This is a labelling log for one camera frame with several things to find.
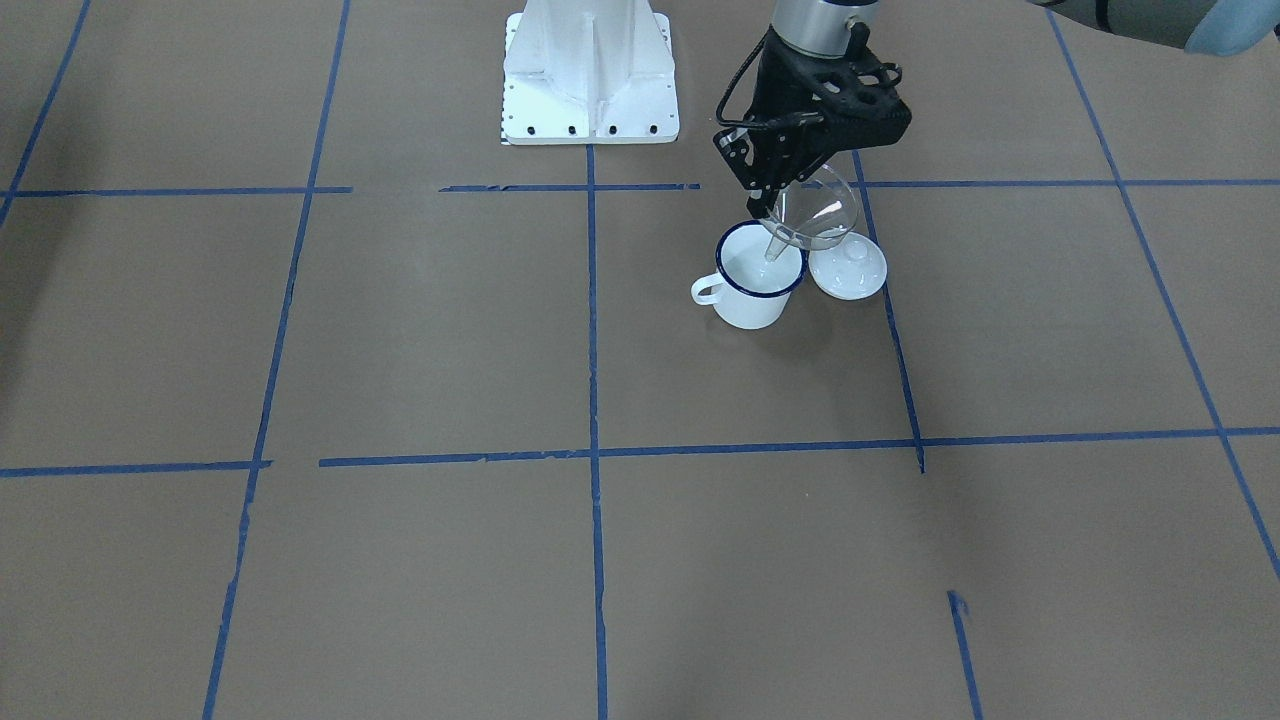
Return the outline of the clear plastic funnel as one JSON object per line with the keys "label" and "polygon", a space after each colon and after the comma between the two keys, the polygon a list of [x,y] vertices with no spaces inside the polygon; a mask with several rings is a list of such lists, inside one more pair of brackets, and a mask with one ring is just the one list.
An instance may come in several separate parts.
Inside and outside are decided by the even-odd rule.
{"label": "clear plastic funnel", "polygon": [[783,187],[768,206],[762,220],[771,232],[765,260],[777,260],[786,249],[835,249],[855,231],[860,215],[856,190],[838,169],[823,164],[808,178]]}

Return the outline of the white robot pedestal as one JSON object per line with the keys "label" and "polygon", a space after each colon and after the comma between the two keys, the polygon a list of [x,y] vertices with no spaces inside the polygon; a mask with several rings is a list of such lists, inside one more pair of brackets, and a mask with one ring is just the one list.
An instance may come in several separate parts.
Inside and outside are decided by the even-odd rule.
{"label": "white robot pedestal", "polygon": [[527,1],[506,19],[503,72],[504,143],[680,136],[671,23],[649,1]]}

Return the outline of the white cup lid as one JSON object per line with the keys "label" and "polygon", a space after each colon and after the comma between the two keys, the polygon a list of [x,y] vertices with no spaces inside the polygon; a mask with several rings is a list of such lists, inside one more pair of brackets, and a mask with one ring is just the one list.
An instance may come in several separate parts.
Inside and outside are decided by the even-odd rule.
{"label": "white cup lid", "polygon": [[810,252],[806,269],[819,290],[844,301],[869,299],[888,279],[881,247],[859,233],[847,234],[832,249]]}

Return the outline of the white enamel cup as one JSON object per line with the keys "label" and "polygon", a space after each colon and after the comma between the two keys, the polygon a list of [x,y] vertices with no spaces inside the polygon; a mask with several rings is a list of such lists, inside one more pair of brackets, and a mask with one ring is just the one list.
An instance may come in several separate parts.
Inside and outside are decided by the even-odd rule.
{"label": "white enamel cup", "polygon": [[759,331],[777,322],[805,278],[806,254],[783,243],[778,256],[768,259],[773,240],[760,222],[726,231],[716,246],[716,270],[692,282],[691,300],[739,329]]}

